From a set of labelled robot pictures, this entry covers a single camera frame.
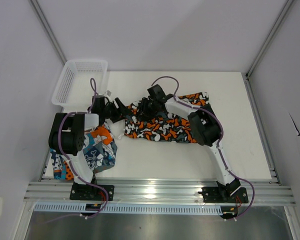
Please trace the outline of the black orange camouflage shorts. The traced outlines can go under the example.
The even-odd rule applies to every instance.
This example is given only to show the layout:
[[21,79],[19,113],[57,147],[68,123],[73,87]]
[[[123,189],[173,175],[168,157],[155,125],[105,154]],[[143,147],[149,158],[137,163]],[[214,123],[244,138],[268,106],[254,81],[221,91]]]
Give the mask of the black orange camouflage shorts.
[[153,142],[197,143],[187,119],[166,110],[159,111],[149,118],[142,115],[142,107],[148,102],[149,98],[143,97],[127,106],[130,113],[125,117],[125,136]]

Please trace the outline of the blue orange patterned shorts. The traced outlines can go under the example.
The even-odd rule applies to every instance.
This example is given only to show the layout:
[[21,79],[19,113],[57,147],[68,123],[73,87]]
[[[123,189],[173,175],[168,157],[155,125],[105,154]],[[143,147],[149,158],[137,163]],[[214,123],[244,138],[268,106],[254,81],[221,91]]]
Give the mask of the blue orange patterned shorts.
[[[97,174],[115,166],[117,145],[109,125],[103,125],[86,131],[84,135],[83,154],[87,166]],[[53,169],[53,178],[70,181],[74,175],[64,156],[50,149],[50,160]]]

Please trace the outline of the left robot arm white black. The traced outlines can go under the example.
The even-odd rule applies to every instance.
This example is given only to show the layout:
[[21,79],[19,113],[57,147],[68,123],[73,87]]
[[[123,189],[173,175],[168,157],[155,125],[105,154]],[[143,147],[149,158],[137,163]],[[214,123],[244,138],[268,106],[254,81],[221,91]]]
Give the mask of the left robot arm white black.
[[74,180],[87,200],[95,199],[99,188],[91,182],[115,165],[118,149],[106,121],[116,123],[129,112],[119,98],[97,96],[86,112],[57,113],[48,139],[55,177]]

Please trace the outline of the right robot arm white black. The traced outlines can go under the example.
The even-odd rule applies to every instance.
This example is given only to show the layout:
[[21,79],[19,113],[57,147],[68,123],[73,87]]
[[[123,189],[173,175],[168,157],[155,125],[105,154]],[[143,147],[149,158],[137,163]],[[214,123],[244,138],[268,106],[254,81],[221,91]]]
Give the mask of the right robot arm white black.
[[196,142],[201,146],[208,147],[211,151],[219,198],[224,202],[235,198],[237,191],[241,188],[241,183],[230,173],[222,146],[223,127],[211,106],[209,104],[198,106],[188,103],[174,94],[166,95],[158,84],[150,87],[147,91],[149,97],[141,101],[137,114],[144,119],[150,119],[155,114],[166,111],[187,119]]

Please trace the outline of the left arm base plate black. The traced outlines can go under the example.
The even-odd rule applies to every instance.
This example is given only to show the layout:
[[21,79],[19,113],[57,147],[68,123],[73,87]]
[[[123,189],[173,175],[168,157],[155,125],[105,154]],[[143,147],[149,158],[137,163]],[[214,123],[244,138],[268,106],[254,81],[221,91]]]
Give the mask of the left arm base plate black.
[[[108,201],[112,201],[115,193],[115,186],[100,185],[100,187],[108,193]],[[105,201],[106,194],[97,187],[74,182],[71,187],[69,199],[73,201]]]

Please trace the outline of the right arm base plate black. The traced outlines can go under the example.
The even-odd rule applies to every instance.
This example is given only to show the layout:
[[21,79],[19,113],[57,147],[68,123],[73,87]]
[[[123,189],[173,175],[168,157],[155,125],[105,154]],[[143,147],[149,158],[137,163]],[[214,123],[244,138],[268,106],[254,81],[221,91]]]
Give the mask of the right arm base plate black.
[[200,191],[197,192],[202,196],[204,203],[243,203],[247,204],[249,202],[247,190],[245,187],[240,187],[233,195],[222,196],[220,189],[216,186],[206,186],[202,187]]

